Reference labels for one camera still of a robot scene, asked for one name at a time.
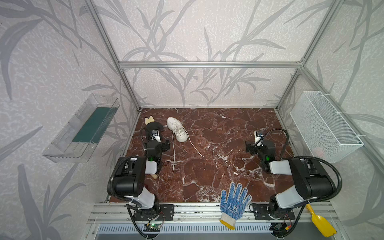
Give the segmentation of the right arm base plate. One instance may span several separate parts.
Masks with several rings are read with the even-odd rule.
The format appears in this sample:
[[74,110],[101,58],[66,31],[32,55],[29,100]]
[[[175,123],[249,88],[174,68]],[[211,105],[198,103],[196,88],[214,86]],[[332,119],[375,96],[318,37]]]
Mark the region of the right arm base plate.
[[272,212],[269,210],[268,204],[256,204],[251,203],[249,206],[249,209],[251,213],[254,214],[255,220],[265,220],[265,221],[272,221],[272,220],[295,220],[296,216],[293,209],[283,209],[283,210],[277,210],[272,214]]

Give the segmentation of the white knit sneaker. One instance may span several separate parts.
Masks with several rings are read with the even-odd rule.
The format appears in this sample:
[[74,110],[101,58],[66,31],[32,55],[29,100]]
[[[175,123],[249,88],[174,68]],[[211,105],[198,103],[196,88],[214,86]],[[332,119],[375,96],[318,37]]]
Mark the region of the white knit sneaker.
[[173,151],[173,173],[175,172],[175,163],[176,163],[176,149],[175,149],[175,139],[180,142],[184,143],[186,141],[189,141],[190,144],[193,146],[193,148],[197,151],[197,153],[201,157],[205,157],[200,153],[200,151],[195,147],[195,145],[192,143],[192,140],[190,139],[190,135],[186,128],[183,126],[183,124],[174,117],[168,117],[167,119],[167,127],[169,130],[172,131],[172,147],[174,149]]

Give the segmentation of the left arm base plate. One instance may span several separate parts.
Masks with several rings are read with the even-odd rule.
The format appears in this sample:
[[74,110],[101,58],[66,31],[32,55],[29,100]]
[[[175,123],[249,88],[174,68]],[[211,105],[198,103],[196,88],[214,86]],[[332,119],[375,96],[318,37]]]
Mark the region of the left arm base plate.
[[143,209],[134,212],[135,221],[172,221],[175,213],[175,205],[160,204],[151,209]]

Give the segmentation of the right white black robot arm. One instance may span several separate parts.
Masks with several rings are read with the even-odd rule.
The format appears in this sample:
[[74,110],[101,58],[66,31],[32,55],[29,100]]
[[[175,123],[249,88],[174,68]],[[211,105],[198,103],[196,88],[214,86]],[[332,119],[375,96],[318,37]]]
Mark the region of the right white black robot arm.
[[343,186],[339,171],[327,161],[313,156],[296,156],[276,160],[275,144],[258,140],[246,142],[245,150],[261,160],[262,169],[273,175],[291,176],[294,185],[271,196],[268,205],[261,205],[274,220],[288,215],[295,208],[314,202],[328,201],[339,194]]

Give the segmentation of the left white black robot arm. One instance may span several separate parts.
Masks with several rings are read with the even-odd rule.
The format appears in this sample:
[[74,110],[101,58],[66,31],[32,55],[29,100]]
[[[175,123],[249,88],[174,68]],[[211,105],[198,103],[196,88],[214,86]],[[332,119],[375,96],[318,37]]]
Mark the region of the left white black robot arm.
[[150,140],[144,157],[121,157],[115,166],[107,186],[110,196],[127,202],[130,211],[160,212],[157,196],[145,187],[146,175],[157,175],[163,166],[162,153],[170,150],[170,141]]

